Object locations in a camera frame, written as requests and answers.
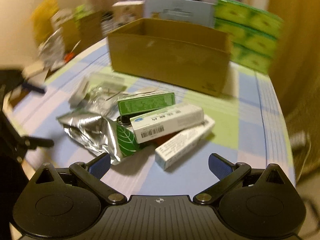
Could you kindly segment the silver green foil pouch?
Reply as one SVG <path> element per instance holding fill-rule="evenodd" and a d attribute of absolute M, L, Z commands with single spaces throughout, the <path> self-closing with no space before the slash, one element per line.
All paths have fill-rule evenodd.
<path fill-rule="evenodd" d="M 140 151 L 134 133 L 98 113 L 76 110 L 57 117 L 67 135 L 96 156 L 107 153 L 111 165 Z"/>

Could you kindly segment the plaid tablecloth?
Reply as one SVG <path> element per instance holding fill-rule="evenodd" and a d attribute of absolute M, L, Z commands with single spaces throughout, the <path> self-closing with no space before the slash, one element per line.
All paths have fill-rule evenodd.
<path fill-rule="evenodd" d="M 25 135 L 54 141 L 29 151 L 43 163 L 69 167 L 103 152 L 111 158 L 102 182 L 121 194 L 195 196 L 218 178 L 214 153 L 250 170 L 281 167 L 294 184 L 292 152 L 268 76 L 231 63 L 218 97 L 116 73 L 106 41 L 78 55 L 13 111 Z"/>

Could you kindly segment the white humidifier product box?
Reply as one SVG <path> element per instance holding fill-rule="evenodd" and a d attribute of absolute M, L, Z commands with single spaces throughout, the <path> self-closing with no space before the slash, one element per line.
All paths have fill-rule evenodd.
<path fill-rule="evenodd" d="M 124 25 L 143 18 L 145 1 L 120 1 L 112 5 L 115 24 Z"/>

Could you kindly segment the green throat spray box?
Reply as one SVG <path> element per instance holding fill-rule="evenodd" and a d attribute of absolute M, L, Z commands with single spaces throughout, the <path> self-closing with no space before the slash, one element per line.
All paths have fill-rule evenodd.
<path fill-rule="evenodd" d="M 154 111 L 175 103 L 175 93 L 159 90 L 125 96 L 118 100 L 118 110 L 120 115 L 130 115 Z"/>

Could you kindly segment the light blue milk carton box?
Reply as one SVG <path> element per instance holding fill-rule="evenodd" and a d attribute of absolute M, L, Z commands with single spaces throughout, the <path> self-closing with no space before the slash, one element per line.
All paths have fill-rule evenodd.
<path fill-rule="evenodd" d="M 159 18 L 214 26 L 214 5 L 193 0 L 145 0 L 144 18 Z"/>

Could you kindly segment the brown cardboard box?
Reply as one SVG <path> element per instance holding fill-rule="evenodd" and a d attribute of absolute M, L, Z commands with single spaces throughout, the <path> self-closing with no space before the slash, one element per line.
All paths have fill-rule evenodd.
<path fill-rule="evenodd" d="M 227 80 L 228 33 L 199 24 L 141 18 L 107 36 L 112 68 L 218 96 Z"/>

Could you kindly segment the white ointment tube box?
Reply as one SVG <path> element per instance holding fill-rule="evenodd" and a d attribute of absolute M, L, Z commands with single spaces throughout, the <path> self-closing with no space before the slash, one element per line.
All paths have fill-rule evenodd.
<path fill-rule="evenodd" d="M 205 115 L 204 121 L 201 124 L 180 131 L 157 147 L 155 149 L 155 162 L 163 170 L 168 169 L 193 150 L 200 141 L 205 139 L 211 133 L 214 126 L 215 120 Z"/>

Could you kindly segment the green tissue pack bundle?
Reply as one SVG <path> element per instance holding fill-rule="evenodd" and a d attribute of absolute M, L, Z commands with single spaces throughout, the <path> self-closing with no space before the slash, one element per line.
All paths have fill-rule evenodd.
<path fill-rule="evenodd" d="M 233 42 L 231 61 L 267 74 L 281 36 L 283 20 L 268 11 L 234 0 L 216 0 L 214 28 Z"/>

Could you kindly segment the clear silver plastic bag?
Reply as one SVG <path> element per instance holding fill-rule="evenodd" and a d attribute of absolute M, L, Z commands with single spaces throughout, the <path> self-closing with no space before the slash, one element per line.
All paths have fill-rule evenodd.
<path fill-rule="evenodd" d="M 85 110 L 108 116 L 117 106 L 117 101 L 126 90 L 123 77 L 114 73 L 93 73 L 89 76 L 88 100 Z"/>

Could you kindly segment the brown cardboard carton stack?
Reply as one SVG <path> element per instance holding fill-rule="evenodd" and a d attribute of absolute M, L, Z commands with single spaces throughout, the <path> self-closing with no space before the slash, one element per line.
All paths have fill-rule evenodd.
<path fill-rule="evenodd" d="M 103 39 L 102 13 L 90 5 L 59 10 L 52 18 L 54 30 L 61 29 L 65 52 L 78 54 Z"/>

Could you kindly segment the white mecobalamin tablet box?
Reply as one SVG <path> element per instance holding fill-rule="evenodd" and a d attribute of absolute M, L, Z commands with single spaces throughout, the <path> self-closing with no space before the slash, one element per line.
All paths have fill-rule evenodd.
<path fill-rule="evenodd" d="M 204 121 L 201 107 L 182 102 L 130 119 L 136 141 L 141 144 L 193 127 Z"/>

